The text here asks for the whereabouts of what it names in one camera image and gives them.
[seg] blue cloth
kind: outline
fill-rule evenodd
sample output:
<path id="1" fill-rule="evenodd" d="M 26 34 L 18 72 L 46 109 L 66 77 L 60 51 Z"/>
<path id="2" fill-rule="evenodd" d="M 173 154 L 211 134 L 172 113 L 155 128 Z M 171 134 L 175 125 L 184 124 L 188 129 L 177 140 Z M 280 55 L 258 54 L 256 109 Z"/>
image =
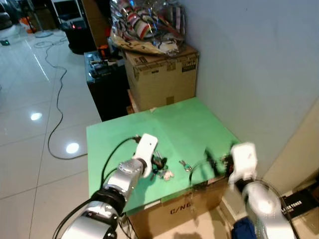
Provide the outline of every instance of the blue cloth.
<path id="1" fill-rule="evenodd" d="M 257 239 L 254 225 L 247 217 L 240 219 L 234 224 L 234 229 L 231 231 L 231 238 Z"/>

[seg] small metal key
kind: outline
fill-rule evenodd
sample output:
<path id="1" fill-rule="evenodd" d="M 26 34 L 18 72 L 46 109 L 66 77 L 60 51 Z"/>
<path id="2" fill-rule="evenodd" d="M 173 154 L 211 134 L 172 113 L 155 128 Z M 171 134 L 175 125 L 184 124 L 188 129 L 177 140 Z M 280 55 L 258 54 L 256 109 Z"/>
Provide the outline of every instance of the small metal key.
<path id="1" fill-rule="evenodd" d="M 189 172 L 189 171 L 191 170 L 191 166 L 190 166 L 189 164 L 185 163 L 184 160 L 179 161 L 179 163 L 180 163 L 181 165 L 183 165 L 184 170 L 185 170 L 186 172 Z"/>
<path id="2" fill-rule="evenodd" d="M 155 154 L 157 155 L 157 157 L 162 158 L 160 152 L 155 151 Z"/>
<path id="3" fill-rule="evenodd" d="M 154 177 L 157 175 L 159 171 L 157 169 L 153 169 L 153 174 L 151 176 L 151 181 L 154 179 Z"/>
<path id="4" fill-rule="evenodd" d="M 156 175 L 156 174 L 154 174 L 154 173 L 152 174 L 152 176 L 151 176 L 151 181 L 154 179 L 155 175 Z"/>

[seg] black cable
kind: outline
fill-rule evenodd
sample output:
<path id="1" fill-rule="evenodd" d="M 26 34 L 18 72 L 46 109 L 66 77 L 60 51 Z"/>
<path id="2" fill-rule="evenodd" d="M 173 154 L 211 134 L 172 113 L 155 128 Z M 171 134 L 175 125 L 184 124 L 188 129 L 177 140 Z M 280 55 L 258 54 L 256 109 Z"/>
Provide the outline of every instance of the black cable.
<path id="1" fill-rule="evenodd" d="M 75 158 L 79 158 L 79 157 L 82 157 L 84 155 L 87 155 L 87 153 L 83 153 L 81 155 L 78 155 L 78 156 L 75 156 L 75 157 L 70 157 L 70 158 L 63 158 L 63 157 L 59 157 L 59 156 L 56 156 L 50 149 L 50 140 L 51 140 L 51 137 L 53 135 L 53 133 L 56 131 L 56 129 L 60 126 L 60 124 L 62 123 L 62 120 L 63 120 L 63 112 L 62 110 L 59 108 L 59 98 L 60 98 L 60 93 L 62 91 L 62 88 L 63 88 L 63 77 L 65 76 L 65 74 L 68 72 L 68 70 L 63 67 L 63 66 L 55 66 L 53 64 L 51 64 L 47 58 L 48 58 L 48 51 L 53 47 L 53 46 L 56 46 L 56 45 L 61 45 L 63 44 L 66 40 L 66 36 L 62 37 L 59 41 L 56 41 L 56 42 L 51 42 L 51 41 L 41 41 L 41 42 L 38 42 L 34 45 L 34 48 L 47 48 L 46 51 L 45 51 L 45 58 L 44 60 L 52 67 L 52 68 L 55 68 L 55 69 L 62 69 L 64 72 L 63 74 L 61 75 L 60 77 L 60 89 L 58 91 L 58 94 L 57 94 L 57 98 L 56 98 L 56 108 L 58 109 L 58 111 L 60 112 L 61 114 L 61 118 L 58 122 L 58 124 L 54 127 L 54 129 L 51 131 L 51 133 L 49 134 L 49 137 L 48 137 L 48 142 L 47 142 L 47 147 L 48 147 L 48 151 L 49 153 L 51 154 L 52 157 L 54 158 L 57 158 L 57 159 L 62 159 L 62 160 L 70 160 L 70 159 L 75 159 Z"/>
<path id="2" fill-rule="evenodd" d="M 118 168 L 113 168 L 106 176 L 105 179 L 103 181 L 103 183 L 105 182 L 105 180 L 111 175 L 111 173 L 113 173 L 115 170 L 117 170 Z"/>
<path id="3" fill-rule="evenodd" d="M 132 239 L 132 238 L 124 231 L 121 222 L 119 222 L 119 226 L 120 226 L 120 228 L 122 229 L 122 232 L 126 235 L 126 237 L 127 237 L 128 239 Z"/>
<path id="4" fill-rule="evenodd" d="M 126 220 L 127 220 L 127 223 L 128 223 L 128 228 L 129 228 L 129 234 L 130 234 L 130 238 L 132 238 L 132 235 L 131 235 L 131 228 L 133 229 L 133 226 L 132 226 L 132 223 L 130 221 L 130 219 L 128 218 L 128 215 L 125 213 L 125 217 L 126 217 Z"/>
<path id="5" fill-rule="evenodd" d="M 263 184 L 263 185 L 266 186 L 267 188 L 270 188 L 270 189 L 276 194 L 276 196 L 279 198 L 279 200 L 280 200 L 282 206 L 283 206 L 283 207 L 285 208 L 285 210 L 286 210 L 288 222 L 289 222 L 291 228 L 293 229 L 293 232 L 294 232 L 294 234 L 295 234 L 295 236 L 296 236 L 296 239 L 300 239 L 300 237 L 299 237 L 299 235 L 298 235 L 298 233 L 297 233 L 297 230 L 296 230 L 296 228 L 295 228 L 295 226 L 294 226 L 294 224 L 293 224 L 293 219 L 292 219 L 292 217 L 291 217 L 291 215 L 290 215 L 290 212 L 288 211 L 286 202 L 285 202 L 285 200 L 282 198 L 282 196 L 280 195 L 280 193 L 278 192 L 278 190 L 277 190 L 274 186 L 272 186 L 270 183 L 265 182 L 263 179 L 257 178 L 257 179 L 255 179 L 255 181 L 260 182 L 261 184 Z"/>
<path id="6" fill-rule="evenodd" d="M 202 160 L 202 161 L 199 161 L 197 164 L 195 164 L 195 166 L 193 166 L 193 167 L 191 168 L 191 171 L 190 171 L 189 177 L 188 177 L 188 181 L 189 181 L 189 185 L 190 185 L 190 186 L 192 186 L 192 184 L 191 184 L 191 178 L 192 178 L 192 176 L 193 176 L 193 172 L 195 171 L 195 169 L 196 169 L 197 167 L 199 167 L 199 166 L 201 166 L 201 165 L 203 165 L 203 164 L 205 164 L 205 163 L 208 163 L 208 162 L 206 161 L 206 159 L 204 159 L 204 160 Z"/>
<path id="7" fill-rule="evenodd" d="M 134 139 L 134 140 L 136 141 L 136 140 L 137 140 L 137 137 L 138 137 L 138 136 L 126 138 L 126 139 L 124 139 L 122 142 L 120 142 L 120 143 L 113 149 L 113 151 L 111 152 L 111 154 L 109 155 L 108 159 L 106 160 L 106 162 L 105 162 L 105 164 L 104 164 L 104 166 L 103 166 L 102 173 L 101 173 L 101 184 L 100 184 L 100 188 L 103 187 L 103 183 L 104 183 L 104 181 L 106 180 L 106 177 L 104 177 L 104 171 L 105 171 L 105 169 L 106 169 L 106 166 L 108 165 L 108 163 L 109 163 L 111 157 L 113 156 L 113 154 L 115 153 L 115 151 L 116 151 L 123 143 L 125 143 L 125 142 L 127 142 L 127 141 L 129 141 L 129 140 L 131 140 L 131 139 Z"/>
<path id="8" fill-rule="evenodd" d="M 60 222 L 58 227 L 55 229 L 52 239 L 57 239 L 57 236 L 59 232 L 61 231 L 63 225 L 72 217 L 78 210 L 83 208 L 85 205 L 91 202 L 91 199 L 86 200 L 85 202 L 81 203 L 79 206 L 77 206 L 75 209 L 73 209 L 66 217 Z"/>

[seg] robotic arm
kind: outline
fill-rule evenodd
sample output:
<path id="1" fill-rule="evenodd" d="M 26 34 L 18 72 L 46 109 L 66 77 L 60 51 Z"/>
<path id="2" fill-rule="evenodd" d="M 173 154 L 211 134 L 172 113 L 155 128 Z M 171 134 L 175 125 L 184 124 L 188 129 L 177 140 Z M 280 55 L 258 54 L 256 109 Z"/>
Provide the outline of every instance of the robotic arm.
<path id="1" fill-rule="evenodd" d="M 120 163 L 103 188 L 92 196 L 82 214 L 64 232 L 62 239 L 115 239 L 119 215 L 138 180 L 152 171 L 152 155 L 158 139 L 149 134 L 141 138 L 132 159 Z"/>
<path id="2" fill-rule="evenodd" d="M 116 172 L 92 196 L 80 216 L 67 228 L 62 239 L 115 239 L 119 215 L 138 180 L 152 171 L 152 156 L 158 139 L 149 134 L 141 138 L 135 155 L 120 163 Z M 231 149 L 234 171 L 229 183 L 236 185 L 246 203 L 246 211 L 261 239 L 296 239 L 293 227 L 281 212 L 278 197 L 256 180 L 255 145 L 238 144 Z"/>
<path id="3" fill-rule="evenodd" d="M 237 144 L 231 149 L 234 171 L 229 183 L 236 185 L 242 194 L 249 218 L 256 227 L 259 239 L 296 239 L 293 225 L 290 225 L 281 211 L 277 195 L 261 180 L 257 180 L 257 157 L 252 143 Z"/>

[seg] clear plastic wrap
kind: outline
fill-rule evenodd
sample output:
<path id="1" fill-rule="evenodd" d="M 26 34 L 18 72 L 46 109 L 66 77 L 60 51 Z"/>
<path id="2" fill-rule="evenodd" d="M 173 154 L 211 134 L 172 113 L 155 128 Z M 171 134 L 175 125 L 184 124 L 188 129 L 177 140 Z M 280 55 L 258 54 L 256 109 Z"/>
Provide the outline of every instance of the clear plastic wrap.
<path id="1" fill-rule="evenodd" d="M 185 11 L 175 0 L 110 0 L 115 45 L 146 54 L 181 51 Z"/>

